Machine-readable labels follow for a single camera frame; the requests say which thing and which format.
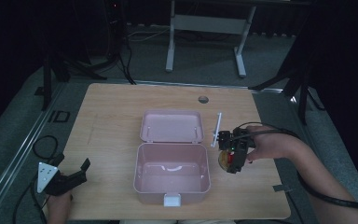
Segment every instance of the black cable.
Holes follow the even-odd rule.
[[[225,146],[226,144],[230,143],[233,140],[237,140],[237,139],[241,139],[241,138],[248,138],[248,137],[252,137],[252,136],[255,136],[255,135],[258,135],[258,134],[263,134],[263,133],[285,133],[285,134],[289,134],[289,133],[286,133],[283,129],[271,129],[271,130],[247,133],[247,134],[242,134],[242,135],[239,135],[239,136],[228,138],[228,140],[223,144],[223,146]]]
[[[46,138],[50,138],[54,141],[54,148],[53,151],[51,152],[50,156],[45,157],[45,156],[41,156],[38,152],[37,152],[37,148],[36,145],[42,140],[42,139],[46,139]],[[56,137],[52,136],[52,135],[45,135],[43,137],[38,138],[36,141],[34,141],[33,146],[32,146],[32,150],[33,153],[36,155],[37,158],[43,159],[43,160],[47,160],[48,163],[53,160],[55,157],[54,155],[57,153],[57,149],[58,149],[58,140]],[[14,207],[14,211],[13,211],[13,215],[12,215],[12,223],[16,224],[17,223],[17,212],[19,210],[20,204],[25,196],[25,194],[27,193],[27,191],[29,190],[31,193],[31,197],[34,201],[34,206],[36,206],[39,215],[41,217],[41,220],[43,223],[47,223],[45,214],[43,213],[43,206],[40,206],[39,202],[37,201],[36,197],[35,197],[35,193],[34,193],[34,182],[37,180],[37,175],[38,172],[36,172],[36,174],[34,175],[34,177],[32,178],[31,182],[28,184],[27,188],[22,192],[20,198],[17,200],[16,205]]]
[[[46,198],[45,202],[42,204],[42,209],[46,206],[46,204],[48,203],[48,200],[50,199],[50,197],[51,197],[51,195],[49,195],[49,196]]]
[[[148,32],[134,32],[131,34],[131,36],[139,36],[139,35],[148,35],[147,38],[143,39],[143,40],[132,40],[132,41],[144,41],[146,39],[148,39],[149,37],[153,37],[156,35],[170,35],[170,33],[168,32],[169,29],[162,31],[162,32],[155,32],[154,35],[151,35]],[[196,43],[196,42],[220,42],[220,41],[225,41],[228,38],[230,38],[231,35],[227,35],[227,34],[218,34],[215,35],[215,37],[207,37],[203,34],[203,32],[197,32],[197,31],[178,31],[177,33],[175,33],[175,38],[180,38],[185,40],[186,42],[190,42],[190,43]]]
[[[124,64],[123,58],[121,58],[120,54],[118,55],[118,58],[120,60],[121,65],[123,66],[123,69],[120,69],[120,70],[123,72],[124,77],[130,82],[131,85],[136,85],[135,81],[131,78],[131,76],[129,74],[129,68]]]
[[[135,81],[132,79],[131,77],[131,73],[130,73],[130,63],[131,63],[131,58],[132,58],[132,49],[130,47],[130,45],[127,43],[127,49],[128,51],[130,52],[130,57],[129,57],[129,60],[127,61],[127,67],[126,67],[126,73],[127,73],[127,76],[130,78],[131,80],[131,84],[132,85],[136,85]]]
[[[332,198],[330,196],[324,195],[313,188],[311,188],[301,177],[299,173],[297,173],[298,181],[300,182],[301,186],[313,197],[323,200],[327,203],[335,204],[342,207],[349,207],[349,208],[356,208],[358,209],[358,202],[351,202],[346,200],[341,200],[338,198]]]
[[[279,129],[278,127],[273,126],[273,125],[271,125],[271,124],[264,123],[264,122],[258,122],[258,121],[245,122],[245,123],[243,123],[242,125],[238,126],[237,128],[240,128],[240,127],[242,127],[243,125],[249,125],[249,124],[261,124],[261,125],[263,125],[263,126],[268,126],[268,127],[270,127],[270,128],[273,128],[273,129]]]

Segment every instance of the wrist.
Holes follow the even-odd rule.
[[[288,146],[284,157],[294,164],[296,164],[297,161],[303,160],[304,156],[307,157],[309,153],[313,154],[309,146],[296,138],[288,144]]]

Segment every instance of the hand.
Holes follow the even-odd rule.
[[[272,130],[267,126],[248,126],[249,133]],[[308,147],[301,140],[284,133],[261,133],[253,136],[255,150],[247,156],[248,161],[258,159],[292,159],[298,148]]]
[[[65,223],[71,210],[72,191],[69,190],[60,196],[47,195],[47,197],[48,223]]]

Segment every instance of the table leg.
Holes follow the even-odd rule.
[[[256,7],[251,7],[248,19],[246,20],[243,26],[242,39],[240,44],[234,48],[235,60],[237,61],[238,74],[240,77],[246,77],[245,65],[243,64],[242,51],[243,46],[245,45],[246,37],[249,34],[251,28],[252,20],[255,15]]]
[[[175,53],[175,1],[171,1],[171,26],[170,26],[170,45],[168,46],[167,63],[165,65],[165,71],[171,72],[173,70],[173,57]]]

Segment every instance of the pink container lid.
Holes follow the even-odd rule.
[[[193,110],[150,109],[144,112],[141,139],[153,143],[200,143],[200,113]]]

